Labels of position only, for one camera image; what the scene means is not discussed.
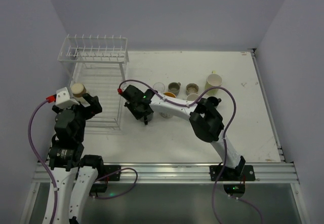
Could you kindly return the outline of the dark green mug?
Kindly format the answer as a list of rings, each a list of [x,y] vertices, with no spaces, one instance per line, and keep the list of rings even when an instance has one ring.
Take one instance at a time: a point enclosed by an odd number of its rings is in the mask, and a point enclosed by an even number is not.
[[[150,113],[149,115],[143,116],[140,121],[144,123],[144,125],[148,125],[148,123],[153,119],[154,113]]]

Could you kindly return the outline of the cream white cup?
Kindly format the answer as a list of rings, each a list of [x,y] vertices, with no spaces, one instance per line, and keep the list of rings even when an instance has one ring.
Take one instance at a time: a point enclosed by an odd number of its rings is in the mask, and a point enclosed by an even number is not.
[[[84,106],[88,106],[88,102],[83,98],[83,95],[87,93],[87,89],[82,83],[75,83],[71,87],[74,99]]]

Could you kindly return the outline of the clear drinking glass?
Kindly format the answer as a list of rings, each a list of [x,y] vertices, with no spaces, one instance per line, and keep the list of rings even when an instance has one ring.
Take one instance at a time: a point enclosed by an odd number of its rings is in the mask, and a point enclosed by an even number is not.
[[[164,93],[165,92],[165,85],[161,82],[157,82],[153,85],[153,90],[159,92],[159,93]]]

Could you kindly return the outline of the white patterned orange-inside mug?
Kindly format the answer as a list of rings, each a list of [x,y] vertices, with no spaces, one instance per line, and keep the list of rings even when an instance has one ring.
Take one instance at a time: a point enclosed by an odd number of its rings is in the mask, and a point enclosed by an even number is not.
[[[176,98],[176,95],[172,92],[165,92],[164,95],[168,96],[168,97]],[[159,114],[161,117],[163,117],[165,119],[170,119],[173,117],[171,114],[167,114],[167,113],[159,113]]]

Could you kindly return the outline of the olive green mug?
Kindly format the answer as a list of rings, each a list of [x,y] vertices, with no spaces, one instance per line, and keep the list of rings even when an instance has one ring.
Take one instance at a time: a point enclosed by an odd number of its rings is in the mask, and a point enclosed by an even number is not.
[[[180,89],[181,89],[180,82],[171,82],[168,84],[168,91],[173,93],[176,96],[178,96]]]

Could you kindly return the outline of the light blue mug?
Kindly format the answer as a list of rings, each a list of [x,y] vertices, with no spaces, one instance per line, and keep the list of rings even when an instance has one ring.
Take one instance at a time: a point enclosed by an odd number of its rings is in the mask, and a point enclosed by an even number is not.
[[[196,94],[196,93],[192,93],[192,94],[189,94],[186,98],[186,100],[189,102],[189,103],[192,103],[194,101],[196,101],[197,99],[199,99],[199,95]]]

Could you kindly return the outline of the speckled beige bowl cup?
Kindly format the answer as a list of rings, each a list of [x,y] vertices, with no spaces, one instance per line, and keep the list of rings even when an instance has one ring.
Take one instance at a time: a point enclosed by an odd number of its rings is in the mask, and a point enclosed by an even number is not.
[[[185,92],[186,95],[197,94],[199,91],[199,86],[196,83],[189,83],[186,85]]]

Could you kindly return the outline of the navy patterned cup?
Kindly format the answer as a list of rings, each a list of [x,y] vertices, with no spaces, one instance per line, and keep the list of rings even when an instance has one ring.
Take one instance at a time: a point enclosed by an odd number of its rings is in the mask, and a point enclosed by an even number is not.
[[[207,100],[210,101],[214,107],[217,107],[220,104],[220,102],[222,101],[221,98],[217,98],[214,96],[208,97]]]

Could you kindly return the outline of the yellow green mug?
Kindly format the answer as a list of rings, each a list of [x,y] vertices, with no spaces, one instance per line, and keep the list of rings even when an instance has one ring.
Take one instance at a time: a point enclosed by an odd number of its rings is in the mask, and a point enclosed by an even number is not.
[[[207,76],[205,90],[211,87],[220,87],[222,86],[223,79],[220,75],[216,74],[215,71],[212,71],[210,75]],[[218,89],[211,89],[207,92],[209,96],[214,96],[218,92]]]

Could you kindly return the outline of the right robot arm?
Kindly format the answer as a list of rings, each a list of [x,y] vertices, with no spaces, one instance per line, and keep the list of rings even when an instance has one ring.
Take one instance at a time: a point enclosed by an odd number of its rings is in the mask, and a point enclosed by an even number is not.
[[[194,102],[162,95],[153,89],[142,92],[133,85],[117,89],[126,100],[125,107],[137,119],[148,124],[154,112],[170,114],[189,121],[195,136],[201,141],[210,143],[221,157],[224,169],[222,173],[229,176],[241,176],[245,159],[240,155],[227,137],[227,130],[236,114],[236,102],[233,102],[233,114],[227,125],[217,111],[219,99],[199,97]]]

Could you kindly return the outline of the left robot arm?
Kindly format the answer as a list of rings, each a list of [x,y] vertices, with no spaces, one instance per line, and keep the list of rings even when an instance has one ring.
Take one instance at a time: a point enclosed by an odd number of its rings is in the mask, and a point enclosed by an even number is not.
[[[47,172],[51,187],[43,223],[80,223],[91,187],[103,169],[98,155],[83,155],[86,121],[102,112],[97,96],[82,95],[84,106],[66,89],[50,99],[56,113]]]

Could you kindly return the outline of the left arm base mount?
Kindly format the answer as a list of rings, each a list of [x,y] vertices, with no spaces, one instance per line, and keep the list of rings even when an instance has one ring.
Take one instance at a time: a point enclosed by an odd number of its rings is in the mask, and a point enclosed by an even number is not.
[[[90,189],[90,196],[98,197],[99,194],[105,193],[108,189],[108,184],[110,182],[117,182],[120,180],[120,173],[112,174],[113,172],[120,170],[121,165],[104,165],[103,170],[99,172],[97,178],[102,178],[105,176],[104,179],[100,181],[96,181],[93,183]]]

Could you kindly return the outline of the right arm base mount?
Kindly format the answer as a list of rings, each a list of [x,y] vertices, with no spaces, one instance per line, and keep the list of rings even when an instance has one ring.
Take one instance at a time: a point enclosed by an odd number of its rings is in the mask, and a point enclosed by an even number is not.
[[[211,181],[215,181],[220,175],[219,181],[237,183],[227,183],[223,185],[223,189],[226,194],[240,198],[244,195],[246,191],[246,182],[255,181],[255,172],[252,165],[246,165],[246,161],[243,157],[235,169],[225,167],[222,174],[220,174],[222,169],[222,163],[218,165],[211,165],[209,167]]]

